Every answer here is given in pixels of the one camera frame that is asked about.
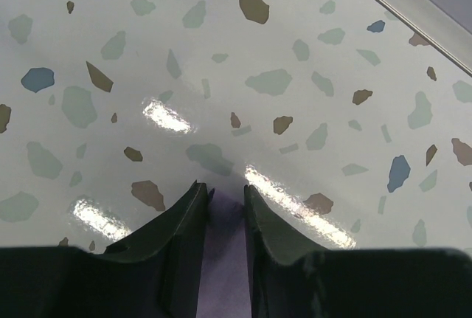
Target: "terrazzo pattern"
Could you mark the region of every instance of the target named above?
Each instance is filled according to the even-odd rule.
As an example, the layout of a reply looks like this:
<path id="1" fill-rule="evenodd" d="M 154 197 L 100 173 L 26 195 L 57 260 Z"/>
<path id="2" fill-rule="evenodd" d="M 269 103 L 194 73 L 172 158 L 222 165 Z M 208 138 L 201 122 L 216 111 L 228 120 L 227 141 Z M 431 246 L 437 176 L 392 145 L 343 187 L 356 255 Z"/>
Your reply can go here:
<path id="1" fill-rule="evenodd" d="M 0 245 L 102 252 L 197 179 L 330 248 L 472 248 L 472 79 L 374 0 L 0 11 Z"/>

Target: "purple cloth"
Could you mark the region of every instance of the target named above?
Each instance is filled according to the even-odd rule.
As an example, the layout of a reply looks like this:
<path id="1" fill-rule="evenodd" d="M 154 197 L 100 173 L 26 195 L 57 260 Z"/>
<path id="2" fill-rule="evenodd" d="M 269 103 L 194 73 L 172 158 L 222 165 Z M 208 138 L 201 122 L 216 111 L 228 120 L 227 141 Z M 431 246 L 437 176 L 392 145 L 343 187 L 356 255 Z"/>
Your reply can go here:
<path id="1" fill-rule="evenodd" d="M 208 212 L 197 318 L 249 318 L 243 205 L 217 192 Z"/>

